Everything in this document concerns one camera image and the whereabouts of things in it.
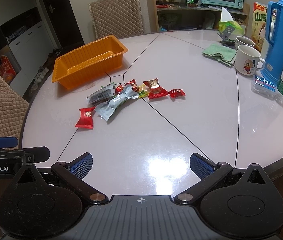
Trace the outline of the white cabinet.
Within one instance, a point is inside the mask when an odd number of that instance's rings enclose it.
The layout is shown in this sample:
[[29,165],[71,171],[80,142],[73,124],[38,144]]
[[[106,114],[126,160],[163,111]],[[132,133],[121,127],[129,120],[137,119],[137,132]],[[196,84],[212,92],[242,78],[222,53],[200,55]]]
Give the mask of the white cabinet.
[[9,84],[15,92],[26,93],[55,48],[41,0],[0,0],[0,56],[16,71]]

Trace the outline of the small red candy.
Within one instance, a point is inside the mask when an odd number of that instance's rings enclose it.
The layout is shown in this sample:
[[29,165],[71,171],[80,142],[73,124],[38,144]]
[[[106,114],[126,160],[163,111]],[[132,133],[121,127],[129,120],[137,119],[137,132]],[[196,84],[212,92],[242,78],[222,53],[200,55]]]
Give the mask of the small red candy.
[[185,92],[182,90],[182,89],[172,89],[168,92],[169,96],[171,98],[177,98],[177,97],[180,97],[180,96],[186,96]]

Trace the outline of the grey phone stand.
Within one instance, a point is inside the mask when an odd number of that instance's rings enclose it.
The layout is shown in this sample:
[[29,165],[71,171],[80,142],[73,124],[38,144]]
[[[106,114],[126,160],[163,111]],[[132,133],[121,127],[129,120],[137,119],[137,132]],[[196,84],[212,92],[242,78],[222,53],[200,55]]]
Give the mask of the grey phone stand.
[[235,47],[235,41],[230,39],[230,35],[235,31],[235,28],[233,26],[227,26],[222,32],[220,32],[218,35],[222,39],[220,41],[220,44],[226,47],[234,48]]

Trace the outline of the large red gold snack pack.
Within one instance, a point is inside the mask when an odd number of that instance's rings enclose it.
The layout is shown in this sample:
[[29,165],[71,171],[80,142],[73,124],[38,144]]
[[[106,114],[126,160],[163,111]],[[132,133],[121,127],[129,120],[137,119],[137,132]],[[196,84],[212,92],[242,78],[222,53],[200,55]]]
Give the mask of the large red gold snack pack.
[[168,91],[161,87],[157,77],[153,80],[144,81],[143,84],[146,85],[150,90],[148,94],[149,100],[168,96]]

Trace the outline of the black-white snack packet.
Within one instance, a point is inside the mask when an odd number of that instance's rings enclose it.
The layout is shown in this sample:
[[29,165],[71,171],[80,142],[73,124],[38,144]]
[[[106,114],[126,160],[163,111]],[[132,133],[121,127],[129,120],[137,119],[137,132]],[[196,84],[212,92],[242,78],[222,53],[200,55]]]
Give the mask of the black-white snack packet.
[[102,101],[113,98],[114,95],[115,95],[115,86],[109,84],[106,87],[103,87],[98,91],[94,92],[93,94],[90,94],[90,96],[87,97],[87,102],[88,105],[93,106]]

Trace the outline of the yellow green candy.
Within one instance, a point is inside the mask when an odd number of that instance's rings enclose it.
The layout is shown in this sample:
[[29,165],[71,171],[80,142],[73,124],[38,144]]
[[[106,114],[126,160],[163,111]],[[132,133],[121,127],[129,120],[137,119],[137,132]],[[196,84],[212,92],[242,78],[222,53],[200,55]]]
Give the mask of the yellow green candy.
[[150,93],[150,90],[145,84],[138,86],[139,98],[148,97],[149,93]]

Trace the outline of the yellow snack box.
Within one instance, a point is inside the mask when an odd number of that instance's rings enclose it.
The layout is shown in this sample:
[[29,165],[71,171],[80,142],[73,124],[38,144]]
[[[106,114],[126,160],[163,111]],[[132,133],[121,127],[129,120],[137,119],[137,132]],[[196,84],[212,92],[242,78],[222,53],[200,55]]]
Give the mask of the yellow snack box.
[[261,52],[263,42],[265,40],[266,22],[267,6],[259,2],[254,2],[251,39],[255,43],[254,48],[257,49],[259,52]]

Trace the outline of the blue thermos jug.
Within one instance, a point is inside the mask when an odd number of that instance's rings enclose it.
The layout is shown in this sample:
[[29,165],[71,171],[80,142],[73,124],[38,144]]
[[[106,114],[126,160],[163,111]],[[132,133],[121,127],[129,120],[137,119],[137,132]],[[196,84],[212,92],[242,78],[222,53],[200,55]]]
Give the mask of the blue thermos jug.
[[283,0],[268,3],[266,40],[269,47],[261,74],[277,85],[283,70]]

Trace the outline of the orange plastic tray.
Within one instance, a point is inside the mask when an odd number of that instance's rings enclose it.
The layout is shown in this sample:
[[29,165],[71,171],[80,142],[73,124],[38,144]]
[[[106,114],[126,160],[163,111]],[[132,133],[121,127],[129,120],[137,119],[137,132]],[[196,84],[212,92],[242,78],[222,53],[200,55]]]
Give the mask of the orange plastic tray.
[[52,82],[71,90],[122,67],[128,49],[113,35],[76,48],[55,61]]

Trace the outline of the patterned white mug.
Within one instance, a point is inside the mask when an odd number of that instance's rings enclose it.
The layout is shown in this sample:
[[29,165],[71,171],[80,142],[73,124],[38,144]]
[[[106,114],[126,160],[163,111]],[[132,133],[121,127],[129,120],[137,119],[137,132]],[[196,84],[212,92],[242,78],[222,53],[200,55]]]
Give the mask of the patterned white mug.
[[235,50],[238,50],[238,46],[244,44],[250,47],[254,47],[255,46],[255,42],[252,41],[250,38],[246,37],[246,36],[236,36],[235,38]]

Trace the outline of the red candy pack white label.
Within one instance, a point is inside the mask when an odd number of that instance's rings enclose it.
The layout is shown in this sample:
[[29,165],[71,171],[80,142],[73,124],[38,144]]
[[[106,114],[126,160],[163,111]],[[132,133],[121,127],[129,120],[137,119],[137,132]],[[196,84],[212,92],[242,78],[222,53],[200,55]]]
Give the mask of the red candy pack white label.
[[75,127],[77,128],[85,128],[85,129],[93,129],[93,111],[95,107],[89,108],[81,108],[80,111],[80,118],[76,123]]

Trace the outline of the grey-blue foil snack pouch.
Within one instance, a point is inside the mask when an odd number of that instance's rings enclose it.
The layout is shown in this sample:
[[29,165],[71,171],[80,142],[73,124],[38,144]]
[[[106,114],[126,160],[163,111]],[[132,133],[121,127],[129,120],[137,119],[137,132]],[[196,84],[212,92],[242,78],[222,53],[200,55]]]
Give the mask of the grey-blue foil snack pouch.
[[139,93],[133,90],[132,85],[127,85],[117,96],[97,105],[95,111],[103,120],[108,121],[120,105],[127,100],[138,98]]

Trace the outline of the red gold candy pack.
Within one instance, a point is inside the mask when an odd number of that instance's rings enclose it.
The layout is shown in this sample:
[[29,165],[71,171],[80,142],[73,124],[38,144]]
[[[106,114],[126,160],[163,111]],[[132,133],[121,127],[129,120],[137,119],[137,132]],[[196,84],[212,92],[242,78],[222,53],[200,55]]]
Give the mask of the red gold candy pack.
[[116,94],[120,94],[124,89],[124,86],[122,84],[118,85],[116,88],[115,88],[115,92]]

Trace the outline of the dark red patterned candy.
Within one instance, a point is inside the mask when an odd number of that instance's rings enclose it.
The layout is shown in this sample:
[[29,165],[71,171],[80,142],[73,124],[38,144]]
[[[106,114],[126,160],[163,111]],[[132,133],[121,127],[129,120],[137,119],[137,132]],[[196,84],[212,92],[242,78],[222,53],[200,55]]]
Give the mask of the dark red patterned candy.
[[132,79],[131,81],[128,81],[127,83],[125,83],[125,87],[126,86],[131,86],[132,90],[135,91],[135,92],[139,91],[139,87],[138,87],[135,79]]

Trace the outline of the red gift box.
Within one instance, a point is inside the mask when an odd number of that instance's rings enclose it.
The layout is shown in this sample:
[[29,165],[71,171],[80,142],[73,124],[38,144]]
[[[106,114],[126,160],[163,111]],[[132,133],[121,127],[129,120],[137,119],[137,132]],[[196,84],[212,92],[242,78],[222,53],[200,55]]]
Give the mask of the red gift box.
[[5,80],[6,83],[10,84],[14,77],[17,75],[12,64],[9,61],[9,58],[6,55],[1,55],[1,64],[0,64],[0,76]]

